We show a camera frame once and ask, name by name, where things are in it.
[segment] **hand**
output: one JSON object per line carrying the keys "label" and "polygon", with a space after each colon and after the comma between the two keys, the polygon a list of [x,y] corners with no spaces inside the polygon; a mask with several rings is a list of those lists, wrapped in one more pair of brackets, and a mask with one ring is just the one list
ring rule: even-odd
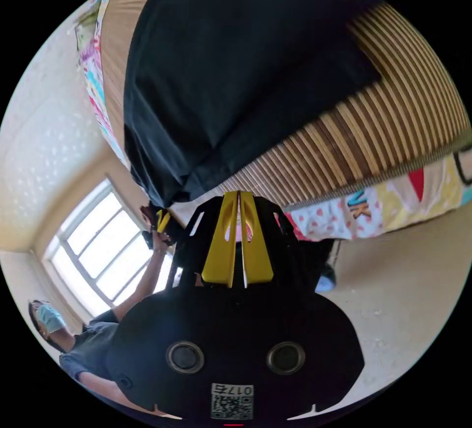
{"label": "hand", "polygon": [[164,243],[163,240],[169,240],[169,237],[166,233],[158,233],[154,230],[152,231],[152,246],[154,248],[154,251],[167,251],[169,246]]}

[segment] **colorful bedsheet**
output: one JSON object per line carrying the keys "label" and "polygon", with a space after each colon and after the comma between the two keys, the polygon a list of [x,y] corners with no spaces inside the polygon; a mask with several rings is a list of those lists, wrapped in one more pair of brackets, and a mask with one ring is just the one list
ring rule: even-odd
{"label": "colorful bedsheet", "polygon": [[[109,0],[90,0],[75,32],[79,62],[101,132],[120,161],[125,156],[105,107],[100,53]],[[369,238],[430,220],[472,200],[472,147],[394,180],[286,215],[300,240]]]}
{"label": "colorful bedsheet", "polygon": [[84,70],[88,97],[101,133],[119,160],[126,165],[125,156],[113,134],[105,107],[103,73],[100,53],[100,33],[103,16],[110,0],[90,0],[88,10],[75,26],[79,63]]}
{"label": "colorful bedsheet", "polygon": [[287,214],[299,239],[370,238],[472,200],[472,147],[420,170]]}

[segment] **ceiling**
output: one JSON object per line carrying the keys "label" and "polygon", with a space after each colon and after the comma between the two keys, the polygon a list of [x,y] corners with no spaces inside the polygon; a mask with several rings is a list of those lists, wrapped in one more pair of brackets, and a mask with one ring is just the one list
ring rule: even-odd
{"label": "ceiling", "polygon": [[0,249],[25,251],[47,211],[106,148],[77,64],[77,9],[20,79],[0,127]]}

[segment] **hair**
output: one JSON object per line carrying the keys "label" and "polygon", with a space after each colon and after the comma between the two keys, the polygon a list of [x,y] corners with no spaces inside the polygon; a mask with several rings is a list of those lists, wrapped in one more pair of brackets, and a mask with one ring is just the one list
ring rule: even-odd
{"label": "hair", "polygon": [[36,318],[34,316],[34,309],[33,309],[33,303],[34,302],[39,302],[39,300],[33,300],[32,302],[28,302],[28,313],[29,313],[29,317],[31,319],[31,323],[33,324],[33,326],[35,327],[36,331],[41,335],[41,338],[47,343],[49,344],[50,346],[52,346],[54,349],[56,349],[57,351],[59,351],[60,353],[64,353],[65,351],[56,343],[54,343],[54,341],[52,341],[50,338],[45,338],[43,336],[43,334],[41,333],[41,328],[39,328],[39,325],[38,325],[38,322],[36,321]]}

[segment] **blue face mask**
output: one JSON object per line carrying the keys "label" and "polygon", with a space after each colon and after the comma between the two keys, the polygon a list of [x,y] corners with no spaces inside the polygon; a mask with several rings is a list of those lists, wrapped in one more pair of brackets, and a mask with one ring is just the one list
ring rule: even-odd
{"label": "blue face mask", "polygon": [[49,334],[66,327],[60,313],[49,305],[41,305],[36,311],[36,317],[46,327]]}

